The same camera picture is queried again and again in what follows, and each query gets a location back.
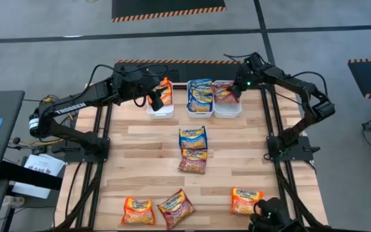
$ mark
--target noodle package in container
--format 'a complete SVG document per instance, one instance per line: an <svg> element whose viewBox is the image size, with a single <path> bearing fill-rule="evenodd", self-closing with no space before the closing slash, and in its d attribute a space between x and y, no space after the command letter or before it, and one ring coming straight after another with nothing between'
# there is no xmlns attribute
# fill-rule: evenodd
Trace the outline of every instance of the noodle package in container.
<svg viewBox="0 0 371 232"><path fill-rule="evenodd" d="M236 104L239 100L231 93L229 89L233 82L218 82L215 81L212 85L214 99L216 104Z"/></svg>
<svg viewBox="0 0 371 232"><path fill-rule="evenodd" d="M148 224L155 225L155 217L151 199L140 202L127 197L124 203L124 216L121 224Z"/></svg>
<svg viewBox="0 0 371 232"><path fill-rule="evenodd" d="M182 189L157 207L166 220L167 229L173 229L179 222L196 211Z"/></svg>
<svg viewBox="0 0 371 232"><path fill-rule="evenodd" d="M209 117L213 112L211 79L193 80L187 83L187 109L190 117Z"/></svg>
<svg viewBox="0 0 371 232"><path fill-rule="evenodd" d="M222 119L233 119L243 110L240 99L229 91L234 81L215 81L212 85L214 95L214 116Z"/></svg>
<svg viewBox="0 0 371 232"><path fill-rule="evenodd" d="M172 104L173 103L172 101L173 90L171 87L171 83L168 80L168 77L164 77L164 80L160 82L160 85L155 87L154 89L160 90L162 88L166 88L165 90L163 90L163 92L161 93L161 97L160 97L161 101L164 103L164 106ZM149 96L147 96L147 100L148 100L148 104L151 104L153 102Z"/></svg>
<svg viewBox="0 0 371 232"><path fill-rule="evenodd" d="M155 90L162 90L161 101L164 104L161 109L154 111L151 103L153 102L149 96L147 96L147 113L152 119L169 119L174 115L174 95L173 95L173 83L168 80L167 77L160 82L160 85L155 87Z"/></svg>
<svg viewBox="0 0 371 232"><path fill-rule="evenodd" d="M254 213L254 204L264 196L263 191L254 192L233 187L231 189L231 213L250 215Z"/></svg>
<svg viewBox="0 0 371 232"><path fill-rule="evenodd" d="M207 150L181 149L181 155L180 171L205 174Z"/></svg>
<svg viewBox="0 0 371 232"><path fill-rule="evenodd" d="M180 147L184 149L207 149L207 134L205 126L200 129L181 130Z"/></svg>

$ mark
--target metal bracket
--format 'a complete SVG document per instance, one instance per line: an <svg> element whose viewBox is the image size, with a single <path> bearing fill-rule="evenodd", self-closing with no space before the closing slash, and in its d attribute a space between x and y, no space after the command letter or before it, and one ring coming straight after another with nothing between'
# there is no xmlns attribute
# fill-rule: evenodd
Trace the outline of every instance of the metal bracket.
<svg viewBox="0 0 371 232"><path fill-rule="evenodd" d="M300 136L298 143L285 151L276 151L277 141L278 138L275 136L267 137L269 156L273 161L313 160L313 153L320 150L320 148L311 147L309 138L306 136Z"/></svg>
<svg viewBox="0 0 371 232"><path fill-rule="evenodd" d="M105 162L108 159L109 153L109 138L104 139L101 152L96 154L87 154L86 150L80 144L70 141L62 141L52 145L52 152L65 152L64 162Z"/></svg>

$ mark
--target wooden tabletop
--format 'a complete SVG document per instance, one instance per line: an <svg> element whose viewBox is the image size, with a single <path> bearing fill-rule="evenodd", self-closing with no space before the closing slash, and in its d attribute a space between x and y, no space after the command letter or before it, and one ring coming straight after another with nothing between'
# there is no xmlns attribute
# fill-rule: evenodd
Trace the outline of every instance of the wooden tabletop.
<svg viewBox="0 0 371 232"><path fill-rule="evenodd" d="M277 88L277 92L295 99L293 93L283 88ZM133 102L113 107L109 131L112 145L102 172L94 229L165 229L166 222L157 204L180 188L185 191L196 212L175 229L247 229L248 217L230 215L231 187L264 191L264 199L278 197L273 164L263 159L263 154L267 153L265 138L268 133L259 90L243 93L243 111L235 119L217 119L214 116L208 119L189 118L186 91L174 90L173 93L175 112L171 119L150 119L146 108L138 108ZM296 124L300 120L298 105L282 97L278 97L278 102L283 125ZM270 97L269 108L274 115ZM77 130L91 131L95 112L96 108L81 110ZM277 131L274 116L272 119L274 131ZM208 136L206 173L181 173L177 171L181 161L178 129L201 126L207 128ZM326 224L313 169L301 161L292 162L292 166L300 199L321 223ZM64 220L66 199L76 167L77 164L66 167L55 212L57 224ZM80 197L84 170L85 164L77 174L69 211ZM138 200L153 199L156 226L121 226L127 196ZM87 225L90 202L88 199L83 226Z"/></svg>

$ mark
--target orange noodle package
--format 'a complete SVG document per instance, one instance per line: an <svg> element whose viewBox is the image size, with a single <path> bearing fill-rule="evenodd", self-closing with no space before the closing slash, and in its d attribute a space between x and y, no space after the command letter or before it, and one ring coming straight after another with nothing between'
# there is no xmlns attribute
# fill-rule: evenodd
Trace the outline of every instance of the orange noodle package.
<svg viewBox="0 0 371 232"><path fill-rule="evenodd" d="M253 192L239 188L231 189L231 213L250 215L254 213L254 204L264 196L263 191Z"/></svg>
<svg viewBox="0 0 371 232"><path fill-rule="evenodd" d="M159 89L162 89L162 88L165 88L165 87L167 87L167 89L165 89L161 93L160 99L163 102L164 106L167 106L167 105L170 105L170 104L173 103L172 96L171 96L171 94L173 94L173 91L172 91L171 83L169 82L168 78L164 77L164 80L162 80L160 82L160 85L155 87L154 89L159 90ZM147 96L147 99L148 99L149 104L151 104L153 102L149 96Z"/></svg>
<svg viewBox="0 0 371 232"><path fill-rule="evenodd" d="M155 225L155 217L151 199L140 202L127 197L124 203L124 216L121 224L148 224Z"/></svg>
<svg viewBox="0 0 371 232"><path fill-rule="evenodd" d="M196 211L182 189L157 206L166 220L167 229L173 229L179 222Z"/></svg>
<svg viewBox="0 0 371 232"><path fill-rule="evenodd" d="M205 174L207 150L181 149L181 155L183 159L178 167L180 171Z"/></svg>

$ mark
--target ramen noodle packet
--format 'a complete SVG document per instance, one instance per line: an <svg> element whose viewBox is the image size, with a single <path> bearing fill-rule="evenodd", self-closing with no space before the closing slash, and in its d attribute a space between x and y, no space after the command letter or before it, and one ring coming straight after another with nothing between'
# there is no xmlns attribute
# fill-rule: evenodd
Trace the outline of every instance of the ramen noodle packet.
<svg viewBox="0 0 371 232"><path fill-rule="evenodd" d="M182 160L178 169L180 171L205 174L207 150L181 149Z"/></svg>
<svg viewBox="0 0 371 232"><path fill-rule="evenodd" d="M208 149L205 126L200 129L181 130L180 147L185 149Z"/></svg>
<svg viewBox="0 0 371 232"><path fill-rule="evenodd" d="M233 93L227 89L231 87L232 83L220 83L212 85L213 95L216 104L235 104L239 103L239 100L234 96Z"/></svg>
<svg viewBox="0 0 371 232"><path fill-rule="evenodd" d="M231 213L250 215L254 213L254 204L264 196L263 191L253 192L233 187L231 189Z"/></svg>
<svg viewBox="0 0 371 232"><path fill-rule="evenodd" d="M172 229L179 222L196 211L182 189L161 205L157 205L157 207L166 220L167 229Z"/></svg>
<svg viewBox="0 0 371 232"><path fill-rule="evenodd" d="M167 87L167 89L163 90L163 92L161 93L160 99L163 102L164 106L167 106L173 103L172 96L171 96L173 94L173 90L172 90L172 86L168 78L164 77L164 80L160 82L160 85L158 85L154 89L159 90L165 87ZM147 96L147 100L149 104L153 103L153 101L151 100L149 96Z"/></svg>
<svg viewBox="0 0 371 232"><path fill-rule="evenodd" d="M191 112L210 112L213 106L211 79L190 81L187 108Z"/></svg>
<svg viewBox="0 0 371 232"><path fill-rule="evenodd" d="M140 202L127 197L124 203L124 216L121 224L148 224L155 225L155 217L151 199Z"/></svg>

